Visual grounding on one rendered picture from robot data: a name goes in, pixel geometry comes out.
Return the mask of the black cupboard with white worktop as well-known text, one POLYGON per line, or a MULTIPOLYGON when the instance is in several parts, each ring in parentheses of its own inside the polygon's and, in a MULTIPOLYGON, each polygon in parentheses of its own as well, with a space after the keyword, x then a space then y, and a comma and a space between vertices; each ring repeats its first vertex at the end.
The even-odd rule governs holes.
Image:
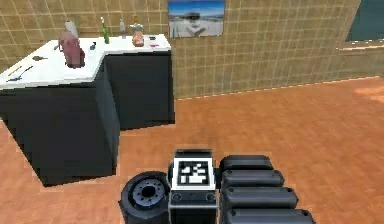
POLYGON ((143 47, 130 37, 109 44, 82 38, 85 66, 76 69, 57 45, 50 40, 0 73, 0 119, 45 186, 110 176, 121 131, 175 121, 171 45, 164 35, 145 36, 143 47), (31 65, 21 80, 6 82, 31 65))

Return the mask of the orange vase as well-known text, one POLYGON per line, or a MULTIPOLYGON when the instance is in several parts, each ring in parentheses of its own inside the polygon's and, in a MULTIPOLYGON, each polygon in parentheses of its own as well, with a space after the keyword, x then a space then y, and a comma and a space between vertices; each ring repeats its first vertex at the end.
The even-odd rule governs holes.
POLYGON ((139 23, 134 23, 131 25, 132 30, 132 44, 135 47, 143 47, 144 46, 144 28, 139 23))

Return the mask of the green bottle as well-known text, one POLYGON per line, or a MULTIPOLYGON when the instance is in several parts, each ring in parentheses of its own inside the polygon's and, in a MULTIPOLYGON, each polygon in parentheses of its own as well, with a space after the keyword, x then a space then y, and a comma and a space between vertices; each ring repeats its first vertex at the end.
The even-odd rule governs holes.
POLYGON ((107 29, 107 27, 105 25, 104 17, 100 17, 100 19, 101 19, 101 25, 102 25, 102 32, 103 32, 104 42, 105 42, 105 44, 109 44, 110 43, 109 33, 108 33, 108 29, 107 29))

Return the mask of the white paper roll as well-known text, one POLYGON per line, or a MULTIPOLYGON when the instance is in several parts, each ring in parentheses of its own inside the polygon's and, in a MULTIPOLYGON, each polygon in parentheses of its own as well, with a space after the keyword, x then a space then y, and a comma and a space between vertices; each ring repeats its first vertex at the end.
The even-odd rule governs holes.
POLYGON ((78 37, 77 28, 76 28, 76 25, 75 25, 75 23, 73 21, 65 21, 64 25, 65 25, 66 31, 70 35, 72 35, 74 37, 78 37))

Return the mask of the red kettle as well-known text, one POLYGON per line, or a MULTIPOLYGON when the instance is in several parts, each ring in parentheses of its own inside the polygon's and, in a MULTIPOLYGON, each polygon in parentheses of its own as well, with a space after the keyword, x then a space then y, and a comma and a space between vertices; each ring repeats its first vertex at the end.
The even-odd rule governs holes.
POLYGON ((70 31, 64 31, 59 38, 59 48, 64 54, 65 64, 69 68, 81 68, 85 66, 85 53, 80 47, 79 39, 70 31))

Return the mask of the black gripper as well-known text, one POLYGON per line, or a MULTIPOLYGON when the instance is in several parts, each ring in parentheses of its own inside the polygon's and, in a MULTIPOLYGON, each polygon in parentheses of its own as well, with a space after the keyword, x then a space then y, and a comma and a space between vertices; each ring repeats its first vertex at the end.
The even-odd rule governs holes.
POLYGON ((146 171, 131 178, 118 204, 124 224, 169 224, 167 174, 146 171))

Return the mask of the framed beach picture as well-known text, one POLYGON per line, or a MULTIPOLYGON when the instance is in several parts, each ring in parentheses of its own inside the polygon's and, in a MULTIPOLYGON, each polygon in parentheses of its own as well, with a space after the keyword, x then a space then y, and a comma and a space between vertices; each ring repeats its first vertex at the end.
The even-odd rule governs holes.
POLYGON ((225 0, 168 0, 170 38, 221 36, 225 0))

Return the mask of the black spatula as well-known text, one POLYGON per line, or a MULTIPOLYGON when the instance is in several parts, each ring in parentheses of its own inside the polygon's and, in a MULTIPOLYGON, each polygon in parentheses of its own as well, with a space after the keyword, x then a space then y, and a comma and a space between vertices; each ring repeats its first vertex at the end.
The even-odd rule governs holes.
POLYGON ((26 68, 22 73, 20 73, 17 77, 14 77, 14 78, 11 78, 11 79, 8 79, 6 82, 13 82, 13 81, 18 81, 18 80, 21 80, 22 79, 22 75, 27 72, 28 70, 30 70, 31 68, 33 68, 34 66, 31 65, 29 66, 28 68, 26 68))

